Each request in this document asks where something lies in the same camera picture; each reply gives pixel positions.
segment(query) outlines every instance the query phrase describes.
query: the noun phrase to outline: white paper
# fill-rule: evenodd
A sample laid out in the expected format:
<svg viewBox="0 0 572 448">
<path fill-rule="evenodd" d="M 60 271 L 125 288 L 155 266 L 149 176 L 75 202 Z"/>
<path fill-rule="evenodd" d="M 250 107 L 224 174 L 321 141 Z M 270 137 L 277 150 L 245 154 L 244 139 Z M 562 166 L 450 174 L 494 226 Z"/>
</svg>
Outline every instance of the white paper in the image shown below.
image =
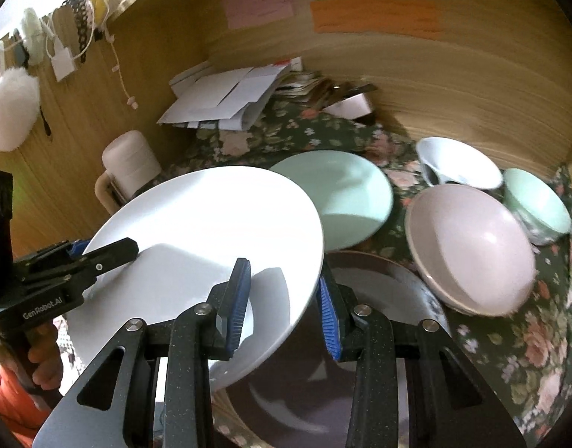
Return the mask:
<svg viewBox="0 0 572 448">
<path fill-rule="evenodd" d="M 279 85 L 280 81 L 278 79 L 263 93 L 257 102 L 246 105 L 230 119 L 219 119 L 217 124 L 201 124 L 198 121 L 194 121 L 188 123 L 187 127 L 202 128 L 204 130 L 214 130 L 215 128 L 219 128 L 220 130 L 225 131 L 246 131 L 254 124 L 255 121 L 257 121 L 257 118 L 261 115 L 261 112 L 263 112 L 263 108 L 266 106 L 267 101 L 269 101 L 269 98 L 272 97 L 272 94 Z"/>
<path fill-rule="evenodd" d="M 248 68 L 240 82 L 228 92 L 225 92 L 228 87 L 227 83 L 232 83 L 233 80 L 217 77 L 228 73 L 202 77 L 184 92 L 178 101 L 164 113 L 158 123 L 173 124 L 236 118 L 236 113 L 239 113 L 249 103 L 260 100 L 267 89 L 275 89 L 273 85 L 276 80 L 284 76 L 289 69 L 289 65 L 266 65 L 265 67 Z M 229 72 L 232 73 L 229 76 L 231 79 L 242 75 L 242 72 L 240 74 L 237 74 L 236 71 Z M 208 107 L 208 104 L 217 100 L 217 96 L 221 94 L 217 86 L 223 86 L 221 92 L 225 92 L 225 97 L 214 107 Z"/>
<path fill-rule="evenodd" d="M 189 111 L 215 108 L 251 69 L 245 67 L 201 77 L 170 106 L 158 123 L 191 121 L 185 117 Z"/>
<path fill-rule="evenodd" d="M 174 95 L 177 98 L 179 98 L 198 79 L 200 79 L 201 77 L 209 76 L 209 75 L 214 74 L 214 73 L 215 73 L 215 69 L 213 67 L 211 67 L 211 66 L 205 67 L 205 68 L 199 70 L 198 72 L 196 72 L 195 74 L 184 77 L 183 79 L 181 79 L 175 83 L 170 84 L 170 86 L 172 88 L 172 91 L 174 92 Z"/>
<path fill-rule="evenodd" d="M 194 74 L 198 74 L 202 70 L 205 70 L 209 67 L 211 67 L 211 62 L 209 62 L 209 61 L 201 62 L 200 64 L 194 65 L 190 69 L 187 69 L 185 71 L 182 71 L 180 74 L 175 75 L 172 78 L 172 80 L 170 81 L 170 86 L 176 84 L 177 82 L 180 82 L 181 80 L 183 80 L 189 76 L 193 76 Z"/>
</svg>

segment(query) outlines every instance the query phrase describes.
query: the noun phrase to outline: white tag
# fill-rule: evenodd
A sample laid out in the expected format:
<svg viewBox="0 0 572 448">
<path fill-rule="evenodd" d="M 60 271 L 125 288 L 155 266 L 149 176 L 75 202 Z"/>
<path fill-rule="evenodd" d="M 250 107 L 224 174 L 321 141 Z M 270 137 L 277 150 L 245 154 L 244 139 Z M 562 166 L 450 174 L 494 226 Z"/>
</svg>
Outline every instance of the white tag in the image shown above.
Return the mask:
<svg viewBox="0 0 572 448">
<path fill-rule="evenodd" d="M 290 59 L 290 70 L 294 72 L 302 72 L 303 71 L 303 58 L 302 57 L 295 57 Z"/>
<path fill-rule="evenodd" d="M 54 38 L 54 50 L 56 53 L 52 57 L 52 67 L 56 80 L 60 82 L 64 77 L 72 74 L 76 70 L 76 66 L 70 49 L 63 47 L 58 37 Z"/>
</svg>

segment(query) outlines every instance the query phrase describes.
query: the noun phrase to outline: beige handle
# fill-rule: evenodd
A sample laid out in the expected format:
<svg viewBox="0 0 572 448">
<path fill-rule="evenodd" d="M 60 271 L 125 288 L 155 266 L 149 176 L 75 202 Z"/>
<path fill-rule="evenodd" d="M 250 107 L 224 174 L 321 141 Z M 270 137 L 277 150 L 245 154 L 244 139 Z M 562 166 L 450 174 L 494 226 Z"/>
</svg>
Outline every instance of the beige handle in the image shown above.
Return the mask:
<svg viewBox="0 0 572 448">
<path fill-rule="evenodd" d="M 108 172 L 103 172 L 96 180 L 95 193 L 97 199 L 102 203 L 103 207 L 110 215 L 114 215 L 120 210 L 121 205 L 112 195 L 112 178 Z"/>
</svg>

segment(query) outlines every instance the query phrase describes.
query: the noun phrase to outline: stack of papers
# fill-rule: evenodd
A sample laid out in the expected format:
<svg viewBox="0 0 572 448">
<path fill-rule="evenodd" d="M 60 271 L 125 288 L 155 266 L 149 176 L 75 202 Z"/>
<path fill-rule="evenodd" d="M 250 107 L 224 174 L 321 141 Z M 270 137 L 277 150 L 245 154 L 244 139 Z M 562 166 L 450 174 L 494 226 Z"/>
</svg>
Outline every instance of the stack of papers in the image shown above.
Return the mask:
<svg viewBox="0 0 572 448">
<path fill-rule="evenodd" d="M 174 95 L 179 98 L 182 93 L 191 87 L 201 77 L 215 74 L 215 69 L 209 61 L 202 62 L 190 69 L 181 72 L 170 81 Z"/>
<path fill-rule="evenodd" d="M 281 99 L 320 109 L 330 95 L 333 83 L 319 72 L 291 72 L 274 93 Z"/>
<path fill-rule="evenodd" d="M 179 75 L 193 76 L 200 72 L 200 68 L 191 72 L 194 69 Z M 158 123 L 181 128 L 246 131 L 289 70 L 289 65 L 245 67 L 183 83 L 178 100 Z"/>
</svg>

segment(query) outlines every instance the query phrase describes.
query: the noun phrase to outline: pink bowl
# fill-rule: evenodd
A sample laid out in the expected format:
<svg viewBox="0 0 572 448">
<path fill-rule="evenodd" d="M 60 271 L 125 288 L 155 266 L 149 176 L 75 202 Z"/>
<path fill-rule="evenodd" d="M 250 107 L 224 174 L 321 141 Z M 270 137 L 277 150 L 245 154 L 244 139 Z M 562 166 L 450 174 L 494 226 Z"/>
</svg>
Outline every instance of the pink bowl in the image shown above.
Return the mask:
<svg viewBox="0 0 572 448">
<path fill-rule="evenodd" d="M 426 189 L 405 227 L 419 272 L 450 307 L 500 317 L 529 297 L 535 255 L 518 221 L 488 194 L 457 184 Z"/>
</svg>

